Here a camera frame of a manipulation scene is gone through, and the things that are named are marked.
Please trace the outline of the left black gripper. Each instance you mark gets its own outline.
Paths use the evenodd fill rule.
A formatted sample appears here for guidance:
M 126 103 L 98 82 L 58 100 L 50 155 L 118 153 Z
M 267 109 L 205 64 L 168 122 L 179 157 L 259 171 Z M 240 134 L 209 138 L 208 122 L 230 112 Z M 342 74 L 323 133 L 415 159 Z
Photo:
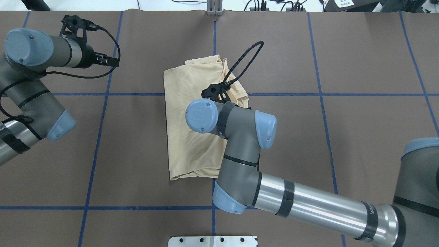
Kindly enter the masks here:
M 89 68 L 92 64 L 119 67 L 120 59 L 106 54 L 95 53 L 94 49 L 84 39 L 71 39 L 71 67 Z

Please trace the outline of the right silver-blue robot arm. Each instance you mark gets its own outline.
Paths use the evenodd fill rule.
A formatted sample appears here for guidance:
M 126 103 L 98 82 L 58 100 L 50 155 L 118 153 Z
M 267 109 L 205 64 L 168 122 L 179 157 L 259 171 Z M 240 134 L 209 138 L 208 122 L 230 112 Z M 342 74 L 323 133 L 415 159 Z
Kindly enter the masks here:
M 421 97 L 198 99 L 186 121 L 228 139 L 213 202 L 341 233 L 348 246 L 438 246 L 438 136 Z

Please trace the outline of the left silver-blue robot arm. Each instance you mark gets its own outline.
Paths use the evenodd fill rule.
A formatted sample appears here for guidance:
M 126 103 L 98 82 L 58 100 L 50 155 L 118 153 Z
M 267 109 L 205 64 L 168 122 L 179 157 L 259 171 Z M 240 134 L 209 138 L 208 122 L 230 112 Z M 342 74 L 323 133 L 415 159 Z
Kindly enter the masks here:
M 54 142 L 76 127 L 72 115 L 56 99 L 41 79 L 50 67 L 89 68 L 93 64 L 119 66 L 117 58 L 95 52 L 87 44 L 86 34 L 77 37 L 71 27 L 59 36 L 41 30 L 15 28 L 5 39 L 1 56 L 1 97 L 8 97 L 21 110 L 12 115 L 1 113 L 1 165 L 6 164 L 43 139 Z

